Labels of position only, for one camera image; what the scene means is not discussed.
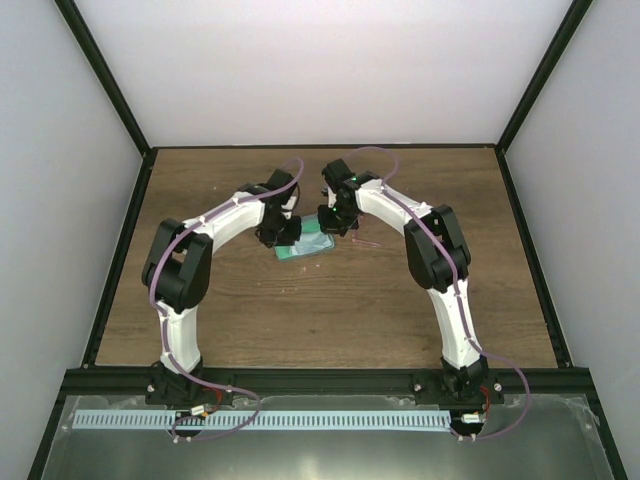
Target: brown wood surface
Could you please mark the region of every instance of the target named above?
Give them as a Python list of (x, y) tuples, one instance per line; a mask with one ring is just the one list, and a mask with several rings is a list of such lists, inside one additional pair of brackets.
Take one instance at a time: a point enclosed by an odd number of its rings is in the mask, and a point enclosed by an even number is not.
[[(163, 150), (159, 153), (116, 293), (98, 362), (148, 365), (161, 352), (159, 322), (140, 273), (158, 224), (225, 201), (240, 185), (266, 181), (294, 156), (306, 162), (298, 213), (326, 201), (320, 170), (344, 151), (329, 149)], [(399, 149), (390, 184), (456, 212), (471, 250), (470, 302), (485, 349), (525, 367), (555, 366), (522, 244), (491, 149)], [(356, 172), (386, 173), (391, 161), (366, 153)], [(244, 232), (213, 259), (198, 311), (198, 342), (210, 366), (439, 367), (433, 307), (408, 271), (404, 240), (365, 217), (359, 237), (335, 250), (278, 262)]]

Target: gray floor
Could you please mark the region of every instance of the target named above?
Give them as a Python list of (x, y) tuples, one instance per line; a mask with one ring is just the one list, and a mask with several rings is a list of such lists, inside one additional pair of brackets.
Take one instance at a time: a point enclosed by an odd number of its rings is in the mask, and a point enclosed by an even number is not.
[[(89, 399), (93, 408), (104, 408), (95, 404), (95, 398)], [(520, 427), (498, 440), (475, 444), (459, 444), (448, 433), (277, 431), (241, 432), (223, 440), (174, 445), (164, 431), (74, 431), (70, 427), (73, 410), (85, 407), (82, 399), (70, 402), (45, 479), (612, 478), (595, 419), (581, 398), (535, 396)], [(271, 399), (265, 408), (292, 408), (292, 402), (295, 409), (296, 400), (291, 398)], [(133, 403), (120, 401), (111, 408), (145, 408)], [(509, 425), (522, 404), (521, 397), (511, 397), (506, 406), (493, 406), (486, 429)], [(336, 409), (341, 402), (333, 399), (327, 405), (329, 410)], [(354, 399), (344, 405), (353, 408)], [(308, 406), (308, 401), (300, 404)]]

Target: white wall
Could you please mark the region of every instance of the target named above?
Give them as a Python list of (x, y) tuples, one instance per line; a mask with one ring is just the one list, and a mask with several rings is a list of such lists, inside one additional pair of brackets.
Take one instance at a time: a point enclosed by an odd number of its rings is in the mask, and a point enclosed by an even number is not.
[(152, 145), (496, 142), (570, 0), (78, 0)]
[(594, 2), (508, 151), (562, 329), (640, 478), (640, 3)]
[(87, 341), (140, 156), (52, 1), (0, 15), (0, 477)]

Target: black metal frame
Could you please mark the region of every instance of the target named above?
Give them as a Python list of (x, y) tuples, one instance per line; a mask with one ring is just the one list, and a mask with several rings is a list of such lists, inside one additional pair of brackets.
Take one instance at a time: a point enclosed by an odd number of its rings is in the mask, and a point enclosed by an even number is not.
[[(553, 302), (542, 273), (524, 213), (505, 160), (505, 152), (515, 138), (518, 130), (544, 84), (551, 75), (562, 52), (568, 45), (573, 33), (587, 12), (592, 0), (574, 0), (565, 18), (556, 32), (547, 52), (538, 66), (518, 107), (512, 115), (497, 145), (487, 144), (411, 144), (381, 145), (390, 148), (493, 148), (502, 173), (509, 201), (516, 220), (525, 255), (540, 301), (549, 336), (554, 349), (558, 369), (527, 369), (525, 374), (534, 393), (548, 394), (584, 394), (591, 410), (599, 417), (598, 433), (605, 448), (609, 463), (616, 479), (627, 478), (615, 442), (600, 405), (597, 392), (588, 369), (573, 366), (561, 326), (555, 313)], [(158, 148), (150, 148), (138, 126), (127, 102), (120, 91), (109, 67), (73, 0), (56, 0), (60, 11), (69, 24), (80, 47), (102, 83), (107, 95), (127, 128), (131, 138), (143, 158), (135, 189), (127, 210), (127, 215), (118, 240), (117, 248), (98, 312), (83, 357), (83, 368), (68, 370), (58, 398), (53, 407), (44, 432), (40, 448), (36, 454), (30, 479), (40, 478), (51, 448), (64, 401), (68, 395), (145, 395), (151, 377), (147, 367), (101, 367), (95, 365), (102, 335), (111, 310), (115, 291), (122, 273), (127, 251), (133, 236), (140, 208), (151, 177)], [(215, 147), (162, 147), (162, 148), (355, 148), (364, 145), (266, 145), (266, 146), (215, 146)], [(205, 379), (224, 379), (225, 383), (256, 391), (259, 395), (291, 394), (380, 394), (413, 395), (420, 401), (421, 394), (416, 393), (413, 385), (416, 379), (440, 374), (440, 370), (411, 369), (204, 369)], [(503, 387), (503, 393), (523, 393), (520, 378), (510, 370), (492, 370)]]

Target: wooden table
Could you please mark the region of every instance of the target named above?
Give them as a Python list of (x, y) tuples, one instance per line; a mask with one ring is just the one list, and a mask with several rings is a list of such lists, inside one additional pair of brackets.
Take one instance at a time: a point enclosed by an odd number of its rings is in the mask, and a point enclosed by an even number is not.
[[(482, 346), (524, 367), (555, 367), (551, 343), (492, 149), (398, 149), (390, 184), (431, 205), (449, 204), (471, 250), (470, 303)], [(187, 149), (159, 152), (98, 354), (100, 365), (148, 365), (160, 353), (157, 315), (140, 274), (158, 224), (197, 216), (247, 182), (266, 181), (300, 156), (301, 215), (326, 201), (321, 169), (333, 149)], [(384, 154), (352, 170), (384, 174)], [(247, 231), (213, 259), (199, 308), (209, 366), (439, 367), (441, 338), (428, 295), (408, 271), (403, 238), (373, 217), (358, 233), (375, 248), (336, 239), (335, 250), (279, 262)]]

